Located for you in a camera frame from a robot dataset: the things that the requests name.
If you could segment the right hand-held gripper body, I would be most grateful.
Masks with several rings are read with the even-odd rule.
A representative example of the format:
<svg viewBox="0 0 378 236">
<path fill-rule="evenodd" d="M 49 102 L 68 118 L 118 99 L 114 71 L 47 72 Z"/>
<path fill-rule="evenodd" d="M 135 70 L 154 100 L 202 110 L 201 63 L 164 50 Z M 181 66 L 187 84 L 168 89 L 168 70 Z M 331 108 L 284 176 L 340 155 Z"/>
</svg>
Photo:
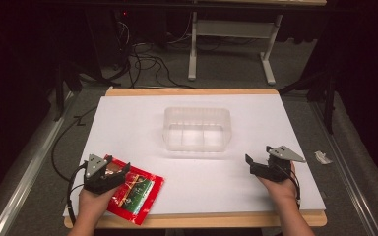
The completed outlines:
<svg viewBox="0 0 378 236">
<path fill-rule="evenodd" d="M 262 177 L 274 182 L 286 180 L 290 174 L 291 163 L 305 163 L 304 157 L 286 146 L 273 147 L 266 164 L 258 163 L 257 167 L 250 167 L 252 175 Z"/>
</svg>

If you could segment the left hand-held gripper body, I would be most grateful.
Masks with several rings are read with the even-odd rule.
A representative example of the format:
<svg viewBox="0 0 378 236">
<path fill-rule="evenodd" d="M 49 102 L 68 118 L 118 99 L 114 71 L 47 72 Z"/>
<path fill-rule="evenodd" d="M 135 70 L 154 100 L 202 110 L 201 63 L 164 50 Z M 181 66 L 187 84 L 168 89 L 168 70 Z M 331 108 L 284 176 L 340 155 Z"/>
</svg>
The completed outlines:
<svg viewBox="0 0 378 236">
<path fill-rule="evenodd" d="M 108 169 L 105 157 L 95 154 L 89 155 L 86 171 L 84 174 L 84 188 L 95 194 L 103 194 L 125 183 L 126 176 L 122 176 L 122 168 L 111 171 Z"/>
</svg>

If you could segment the red snack packet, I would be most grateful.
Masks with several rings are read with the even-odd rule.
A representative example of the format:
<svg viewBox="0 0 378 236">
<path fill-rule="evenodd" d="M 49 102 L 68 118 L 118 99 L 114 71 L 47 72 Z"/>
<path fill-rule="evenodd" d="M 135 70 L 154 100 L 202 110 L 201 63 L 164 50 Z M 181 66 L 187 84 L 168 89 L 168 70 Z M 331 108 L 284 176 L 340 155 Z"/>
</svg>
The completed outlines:
<svg viewBox="0 0 378 236">
<path fill-rule="evenodd" d="M 153 173 L 131 166 L 112 196 L 107 210 L 131 223 L 141 225 L 149 214 L 160 192 L 164 179 Z"/>
</svg>

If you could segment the clear plastic container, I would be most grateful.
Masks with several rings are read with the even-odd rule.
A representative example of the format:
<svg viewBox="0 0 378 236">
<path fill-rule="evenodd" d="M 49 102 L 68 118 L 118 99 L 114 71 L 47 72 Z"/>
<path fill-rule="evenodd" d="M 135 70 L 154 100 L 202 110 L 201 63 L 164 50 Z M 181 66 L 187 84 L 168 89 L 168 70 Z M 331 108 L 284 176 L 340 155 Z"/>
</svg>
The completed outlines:
<svg viewBox="0 0 378 236">
<path fill-rule="evenodd" d="M 168 107 L 162 136 L 171 151 L 225 151 L 232 136 L 230 112 L 224 108 Z"/>
</svg>

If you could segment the person's right hand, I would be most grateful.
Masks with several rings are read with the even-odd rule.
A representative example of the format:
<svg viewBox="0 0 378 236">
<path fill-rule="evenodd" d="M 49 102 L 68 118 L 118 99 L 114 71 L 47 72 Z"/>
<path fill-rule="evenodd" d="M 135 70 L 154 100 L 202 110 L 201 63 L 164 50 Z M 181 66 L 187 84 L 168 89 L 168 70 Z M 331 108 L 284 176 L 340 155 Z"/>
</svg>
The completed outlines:
<svg viewBox="0 0 378 236">
<path fill-rule="evenodd" d="M 297 188 L 294 165 L 291 165 L 290 176 L 281 182 L 274 182 L 262 177 L 258 180 L 267 189 L 270 198 L 278 209 L 293 207 L 297 209 Z"/>
</svg>

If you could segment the person's left hand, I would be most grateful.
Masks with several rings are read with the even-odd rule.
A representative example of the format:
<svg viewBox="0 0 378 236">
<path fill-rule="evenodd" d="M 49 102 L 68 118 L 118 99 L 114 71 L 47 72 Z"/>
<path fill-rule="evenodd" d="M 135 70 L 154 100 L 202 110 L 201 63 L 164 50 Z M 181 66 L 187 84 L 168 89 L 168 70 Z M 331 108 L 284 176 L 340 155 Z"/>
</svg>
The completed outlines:
<svg viewBox="0 0 378 236">
<path fill-rule="evenodd" d="M 82 189 L 79 194 L 78 219 L 98 221 L 106 212 L 109 201 L 116 191 L 117 187 L 98 195 Z"/>
</svg>

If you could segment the crumpled white paper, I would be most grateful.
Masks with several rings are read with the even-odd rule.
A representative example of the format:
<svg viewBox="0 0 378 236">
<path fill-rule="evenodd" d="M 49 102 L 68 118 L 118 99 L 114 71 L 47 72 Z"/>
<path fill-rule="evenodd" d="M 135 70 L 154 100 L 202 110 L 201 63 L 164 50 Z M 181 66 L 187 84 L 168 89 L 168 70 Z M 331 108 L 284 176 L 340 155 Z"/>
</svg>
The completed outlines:
<svg viewBox="0 0 378 236">
<path fill-rule="evenodd" d="M 332 160 L 326 156 L 326 154 L 320 150 L 315 151 L 315 158 L 323 165 L 332 163 Z"/>
</svg>

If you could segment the black stand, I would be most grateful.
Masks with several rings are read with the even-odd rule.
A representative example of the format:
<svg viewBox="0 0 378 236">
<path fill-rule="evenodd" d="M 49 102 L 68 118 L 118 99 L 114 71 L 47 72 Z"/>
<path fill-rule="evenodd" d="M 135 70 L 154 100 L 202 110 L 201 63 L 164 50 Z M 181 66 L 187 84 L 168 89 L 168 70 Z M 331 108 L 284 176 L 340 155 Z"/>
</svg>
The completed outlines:
<svg viewBox="0 0 378 236">
<path fill-rule="evenodd" d="M 335 73 L 330 69 L 324 69 L 279 89 L 279 94 L 285 95 L 294 90 L 308 88 L 308 93 L 306 94 L 308 101 L 324 101 L 323 124 L 326 130 L 332 134 L 333 111 L 335 110 L 335 83 Z"/>
<path fill-rule="evenodd" d="M 54 120 L 59 121 L 65 112 L 65 95 L 64 87 L 67 87 L 71 92 L 81 92 L 82 84 L 80 82 L 80 75 L 85 74 L 93 80 L 107 86 L 115 86 L 113 81 L 104 78 L 101 74 L 93 73 L 90 70 L 80 66 L 79 64 L 60 59 L 55 74 L 55 95 L 56 95 L 56 115 Z"/>
</svg>

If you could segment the metal floor rail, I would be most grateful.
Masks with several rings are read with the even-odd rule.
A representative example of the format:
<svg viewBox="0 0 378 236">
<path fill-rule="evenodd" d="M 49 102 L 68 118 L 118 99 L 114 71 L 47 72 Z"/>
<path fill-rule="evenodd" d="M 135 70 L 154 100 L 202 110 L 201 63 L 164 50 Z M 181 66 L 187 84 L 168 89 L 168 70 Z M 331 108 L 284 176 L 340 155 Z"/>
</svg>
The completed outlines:
<svg viewBox="0 0 378 236">
<path fill-rule="evenodd" d="M 0 236 L 6 236 L 26 201 L 65 118 L 57 121 L 56 96 L 49 97 L 51 108 L 26 146 L 4 175 L 0 184 Z"/>
<path fill-rule="evenodd" d="M 319 126 L 322 128 L 325 138 L 328 141 L 331 151 L 333 152 L 333 160 L 338 169 L 338 173 L 346 187 L 346 191 L 355 208 L 360 222 L 363 225 L 367 236 L 378 236 L 378 223 L 376 222 L 373 213 L 368 205 L 368 201 L 363 195 L 362 191 L 357 185 L 357 182 L 349 169 L 345 157 L 340 150 L 340 147 L 334 136 L 328 131 L 323 119 L 323 113 L 319 105 L 315 102 L 309 104 L 311 110 L 316 115 Z"/>
</svg>

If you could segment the white metal desk frame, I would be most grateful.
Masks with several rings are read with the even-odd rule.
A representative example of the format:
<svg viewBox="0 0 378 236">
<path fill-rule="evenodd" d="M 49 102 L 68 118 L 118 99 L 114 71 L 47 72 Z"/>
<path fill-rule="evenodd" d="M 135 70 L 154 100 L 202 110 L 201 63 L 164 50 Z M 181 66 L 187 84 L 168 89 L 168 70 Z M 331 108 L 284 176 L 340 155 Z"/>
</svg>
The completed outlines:
<svg viewBox="0 0 378 236">
<path fill-rule="evenodd" d="M 267 39 L 267 48 L 259 53 L 265 78 L 270 86 L 276 83 L 270 63 L 272 53 L 283 15 L 276 15 L 270 23 L 199 20 L 196 12 L 191 13 L 191 49 L 189 54 L 188 80 L 197 78 L 197 37 L 217 36 L 249 39 Z"/>
</svg>

